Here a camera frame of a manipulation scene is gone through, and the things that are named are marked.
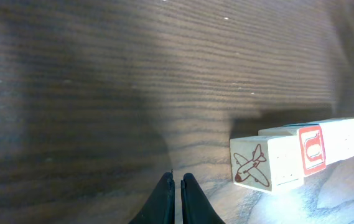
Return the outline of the red letter wooden block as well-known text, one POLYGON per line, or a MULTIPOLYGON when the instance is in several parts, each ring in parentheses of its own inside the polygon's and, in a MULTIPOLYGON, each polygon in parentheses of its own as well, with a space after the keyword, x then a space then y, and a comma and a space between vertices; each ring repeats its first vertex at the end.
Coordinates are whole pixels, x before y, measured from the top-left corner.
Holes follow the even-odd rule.
POLYGON ((296 136, 305 177, 318 173, 327 166, 322 128, 318 124, 290 124, 261 129, 258 134, 260 136, 296 136))

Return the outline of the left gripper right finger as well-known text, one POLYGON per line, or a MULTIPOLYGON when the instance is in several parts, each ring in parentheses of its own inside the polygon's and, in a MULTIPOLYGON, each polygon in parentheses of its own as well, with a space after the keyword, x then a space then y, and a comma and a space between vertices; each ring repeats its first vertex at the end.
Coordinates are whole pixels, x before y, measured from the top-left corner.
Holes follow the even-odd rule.
POLYGON ((225 224, 192 173, 181 180, 183 224, 225 224))

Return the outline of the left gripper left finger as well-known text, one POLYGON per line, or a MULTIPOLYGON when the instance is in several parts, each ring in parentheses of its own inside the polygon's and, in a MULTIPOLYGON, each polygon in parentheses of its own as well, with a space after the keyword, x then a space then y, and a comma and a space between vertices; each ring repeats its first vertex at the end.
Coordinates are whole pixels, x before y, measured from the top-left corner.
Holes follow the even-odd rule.
POLYGON ((166 172, 158 181, 149 198, 129 224, 174 224, 175 182, 166 172))

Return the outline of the white block blue edge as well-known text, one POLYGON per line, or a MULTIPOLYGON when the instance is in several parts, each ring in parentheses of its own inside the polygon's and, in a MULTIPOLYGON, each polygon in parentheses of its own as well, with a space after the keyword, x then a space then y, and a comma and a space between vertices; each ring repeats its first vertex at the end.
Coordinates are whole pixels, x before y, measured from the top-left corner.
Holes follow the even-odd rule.
POLYGON ((327 165, 349 156, 352 151, 350 144, 354 142, 354 118, 287 124, 286 127, 303 128, 316 125, 322 129, 327 165))

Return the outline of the plain yellow wooden block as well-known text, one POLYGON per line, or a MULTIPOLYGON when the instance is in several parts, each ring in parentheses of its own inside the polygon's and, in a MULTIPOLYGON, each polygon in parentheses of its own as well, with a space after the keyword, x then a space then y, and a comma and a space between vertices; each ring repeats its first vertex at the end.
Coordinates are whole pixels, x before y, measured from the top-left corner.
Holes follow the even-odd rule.
POLYGON ((304 184, 296 136, 250 136, 230 139, 233 183, 271 194, 304 184))

